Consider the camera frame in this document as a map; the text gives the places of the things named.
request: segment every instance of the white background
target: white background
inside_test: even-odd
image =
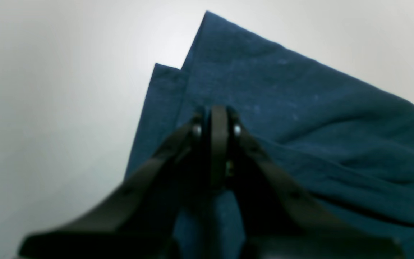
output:
[[[0,258],[122,180],[205,10],[414,103],[414,0],[0,0]]]

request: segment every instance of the blue cloth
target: blue cloth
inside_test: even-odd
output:
[[[182,69],[156,64],[126,177],[197,106],[233,106],[276,164],[339,218],[396,238],[414,259],[414,105],[206,12]],[[244,241],[230,193],[218,197],[222,258]],[[196,231],[181,213],[186,258]]]

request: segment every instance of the folded fabric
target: folded fabric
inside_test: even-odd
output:
[[[206,12],[182,69],[155,66],[126,177],[196,107],[216,104],[234,107],[276,164],[328,210],[396,238],[414,259],[413,104]],[[233,195],[216,206],[220,257],[237,258],[244,233]],[[180,214],[174,236],[195,258],[189,220]]]

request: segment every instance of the white wall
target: white wall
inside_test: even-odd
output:
[[[0,0],[0,258],[121,180],[205,10],[414,102],[414,0]]]

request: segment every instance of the dark blue fabric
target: dark blue fabric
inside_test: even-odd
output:
[[[414,259],[414,105],[207,12],[182,69],[155,67],[126,177],[197,106],[214,104],[233,106],[322,205],[396,238]],[[234,197],[222,199],[221,257],[235,258],[243,230]],[[174,235],[183,243],[195,228],[180,231],[189,216],[180,217]]]

